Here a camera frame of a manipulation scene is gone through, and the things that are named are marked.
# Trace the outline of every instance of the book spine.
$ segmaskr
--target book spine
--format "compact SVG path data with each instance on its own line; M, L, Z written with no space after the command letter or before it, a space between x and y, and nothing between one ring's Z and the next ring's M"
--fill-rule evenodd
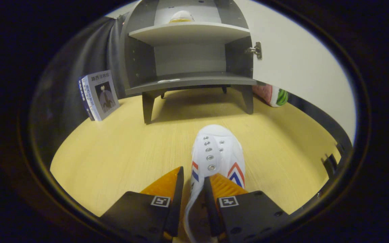
M85 91L85 99L88 103L89 110L91 111L94 120L99 120L98 119L98 112L96 111L96 106L94 105L94 100L93 97L91 96L91 90L89 89L89 84L88 84L88 76L82 78L82 86L83 90Z
M91 113L91 110L89 109L88 102L86 101L85 94L83 91L83 85L82 85L82 80L79 79L77 82L79 85L79 91L80 91L80 96L82 96L82 103L83 106L85 107L86 112L88 113L88 116L91 120L94 120L93 114Z

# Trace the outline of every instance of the shelf leg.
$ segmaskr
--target shelf leg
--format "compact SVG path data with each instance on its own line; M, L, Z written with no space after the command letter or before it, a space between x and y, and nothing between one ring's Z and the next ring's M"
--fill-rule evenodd
M238 90L242 94L245 103L245 112L253 114L253 90L251 85L232 85L232 88Z
M142 107L144 110L144 122L151 123L151 116L153 115L154 100L156 97L164 94L165 89L158 89L153 91L142 92Z

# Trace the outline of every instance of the door hinge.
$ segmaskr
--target door hinge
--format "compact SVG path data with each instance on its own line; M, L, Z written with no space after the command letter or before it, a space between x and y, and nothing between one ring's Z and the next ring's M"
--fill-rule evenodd
M262 47L260 42L256 42L255 47L249 47L247 50L244 51L245 54L256 54L256 57L258 59L262 59Z

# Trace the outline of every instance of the red and blue chevron stripe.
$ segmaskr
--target red and blue chevron stripe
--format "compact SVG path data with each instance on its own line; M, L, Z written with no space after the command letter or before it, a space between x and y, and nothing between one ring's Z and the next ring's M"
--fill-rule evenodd
M193 178L196 179L196 181L199 182L199 176L196 172L199 173L199 166L194 161L192 161L192 163L191 163L191 175Z
M230 168L227 174L227 178L235 182L238 186L241 186L242 188L245 187L244 174L242 173L241 169L239 168L236 162Z

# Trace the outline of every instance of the orange gripper pad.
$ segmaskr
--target orange gripper pad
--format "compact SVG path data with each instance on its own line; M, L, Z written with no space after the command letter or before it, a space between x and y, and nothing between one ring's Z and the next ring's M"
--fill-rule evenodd
M173 200L173 195L175 193L176 180L178 178L178 172L181 167L178 167L164 176L158 178L151 185L147 186L142 190L142 194L161 196L161 197L170 197L171 201Z
M248 193L241 186L217 173L210 177L211 188L213 189L214 201L217 203L219 197L229 197Z

